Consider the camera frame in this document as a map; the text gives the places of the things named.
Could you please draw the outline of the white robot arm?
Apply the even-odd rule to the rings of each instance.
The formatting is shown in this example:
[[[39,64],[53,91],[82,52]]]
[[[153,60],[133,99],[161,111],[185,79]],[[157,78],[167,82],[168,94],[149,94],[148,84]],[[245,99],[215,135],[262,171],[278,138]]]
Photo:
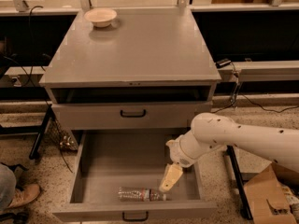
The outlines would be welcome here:
[[[183,169],[222,146],[236,146],[285,168],[299,172],[299,131],[239,124],[231,118],[201,113],[191,128],[165,144],[171,164],[167,164],[159,191],[168,192],[180,180]]]

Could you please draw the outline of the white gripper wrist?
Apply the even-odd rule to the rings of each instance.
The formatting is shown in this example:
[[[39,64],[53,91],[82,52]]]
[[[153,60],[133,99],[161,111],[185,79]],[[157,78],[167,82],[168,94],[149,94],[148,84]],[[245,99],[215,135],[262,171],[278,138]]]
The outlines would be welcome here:
[[[199,145],[194,135],[186,133],[177,139],[169,140],[166,145],[170,150],[170,159],[173,164],[167,164],[164,171],[160,192],[168,192],[183,175],[182,168],[188,168],[199,159]]]

